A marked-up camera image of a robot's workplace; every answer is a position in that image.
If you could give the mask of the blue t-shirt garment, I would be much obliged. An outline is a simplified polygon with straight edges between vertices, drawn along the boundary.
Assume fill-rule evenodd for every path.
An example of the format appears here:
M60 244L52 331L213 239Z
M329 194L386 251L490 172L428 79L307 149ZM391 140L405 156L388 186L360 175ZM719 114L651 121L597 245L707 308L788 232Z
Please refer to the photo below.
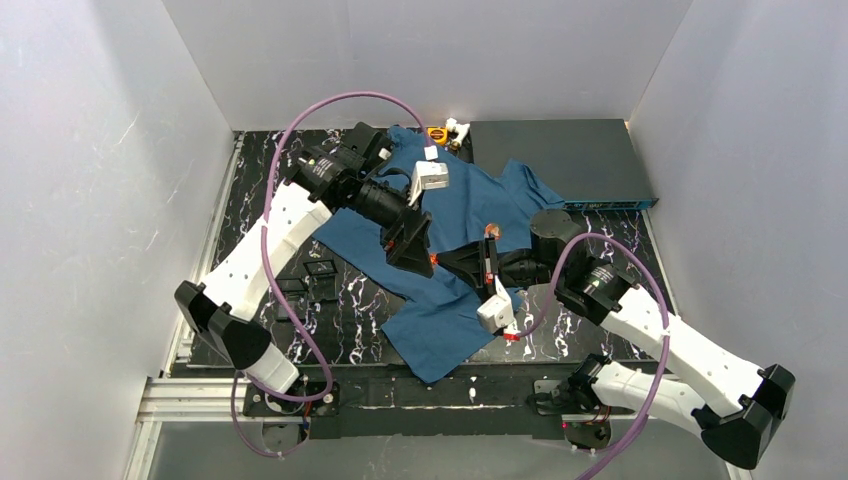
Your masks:
M382 331L425 383L441 380L494 338L476 314L484 300L460 271L459 249L482 240L490 224L502 229L497 252L527 249L531 218L564 205L561 195L518 161L509 161L493 177L444 148L438 159L447 166L449 185L425 192L422 201L432 216L429 251L437 258L431 277L389 265L380 226L350 209L333 214L313 235L373 282L404 298L404 306Z

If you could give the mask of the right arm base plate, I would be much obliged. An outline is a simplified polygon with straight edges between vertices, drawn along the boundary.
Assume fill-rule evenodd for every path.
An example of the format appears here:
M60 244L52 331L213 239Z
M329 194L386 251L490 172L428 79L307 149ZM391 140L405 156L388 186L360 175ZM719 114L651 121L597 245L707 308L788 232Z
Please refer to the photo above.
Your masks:
M564 380L536 380L526 404L540 416L588 415L586 420L565 420L562 423L566 440L574 450L601 452L612 448L610 418L619 412L634 411L613 393L603 391L611 387L603 383L602 373L612 373L617 366L609 356L590 354Z

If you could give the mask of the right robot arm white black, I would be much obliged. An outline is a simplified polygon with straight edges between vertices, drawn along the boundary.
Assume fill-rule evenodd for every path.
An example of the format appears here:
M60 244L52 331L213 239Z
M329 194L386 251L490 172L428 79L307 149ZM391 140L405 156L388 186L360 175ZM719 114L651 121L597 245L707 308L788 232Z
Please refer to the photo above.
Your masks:
M653 279L639 284L589 253L583 245L588 233L566 212L537 212L529 232L528 247L502 252L500 230L490 225L481 239L431 260L476 292L478 320L490 333L521 339L509 292L546 285L547 304L562 304L657 362L648 375L592 354L565 380L536 382L529 404L541 415L634 411L630 431L600 442L610 452L622 451L656 418L699 437L725 462L756 468L786 418L795 376L781 365L761 367L732 354L670 313Z

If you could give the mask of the round orange pin badge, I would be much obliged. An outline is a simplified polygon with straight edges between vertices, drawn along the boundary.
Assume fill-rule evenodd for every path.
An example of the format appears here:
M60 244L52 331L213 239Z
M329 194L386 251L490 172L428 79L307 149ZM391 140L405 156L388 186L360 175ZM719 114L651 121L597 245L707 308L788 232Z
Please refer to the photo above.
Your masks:
M484 236L498 240L501 238L501 227L496 223L489 223L484 229Z

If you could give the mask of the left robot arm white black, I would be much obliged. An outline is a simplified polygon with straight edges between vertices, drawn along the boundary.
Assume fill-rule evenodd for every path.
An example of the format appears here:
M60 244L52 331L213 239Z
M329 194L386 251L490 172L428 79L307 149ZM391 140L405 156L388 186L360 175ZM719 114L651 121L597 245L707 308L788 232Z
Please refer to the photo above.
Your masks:
M277 186L268 213L248 230L229 255L198 282L184 281L174 298L193 332L233 367L267 393L291 400L299 377L296 366L274 344L271 333L254 321L263 296L312 234L340 209L349 209L379 226L379 245L387 264L431 277L430 213L424 191L448 185L448 168L438 148L423 148L409 185L403 190L376 175L392 156L387 135L358 123L351 136L332 149L302 149Z

